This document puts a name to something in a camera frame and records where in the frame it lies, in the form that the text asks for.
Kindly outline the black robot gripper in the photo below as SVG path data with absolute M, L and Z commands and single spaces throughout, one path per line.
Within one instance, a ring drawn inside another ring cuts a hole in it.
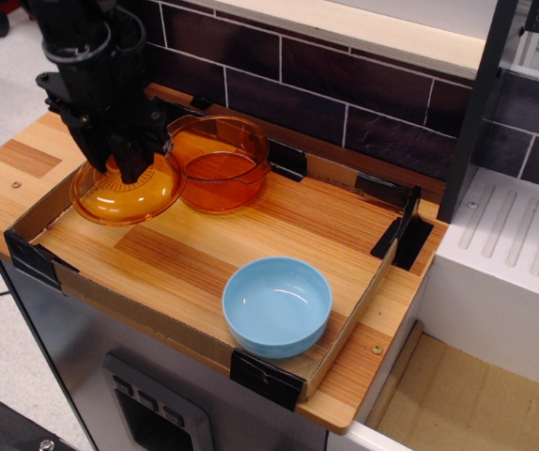
M 133 184 L 168 151 L 166 114 L 144 93 L 142 27 L 42 27 L 42 50 L 57 66 L 37 78 L 87 161 L 107 171 L 113 155 Z

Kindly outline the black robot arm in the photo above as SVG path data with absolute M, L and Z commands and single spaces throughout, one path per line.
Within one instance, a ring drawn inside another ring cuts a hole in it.
M 101 173 L 115 161 L 136 182 L 168 149 L 167 115 L 145 93 L 141 20 L 114 1 L 31 1 L 42 50 L 57 70 L 38 85 L 87 161 Z

